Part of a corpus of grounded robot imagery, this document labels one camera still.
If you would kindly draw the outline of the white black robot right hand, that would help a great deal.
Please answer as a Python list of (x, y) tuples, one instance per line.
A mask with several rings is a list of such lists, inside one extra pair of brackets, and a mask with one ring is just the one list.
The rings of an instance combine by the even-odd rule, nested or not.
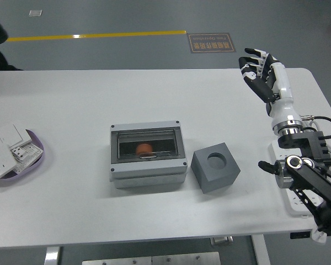
[(284, 64), (272, 54), (258, 49), (244, 49), (249, 57), (239, 58), (242, 77), (249, 88), (266, 104), (275, 135), (301, 133), (302, 118), (293, 107), (293, 95)]

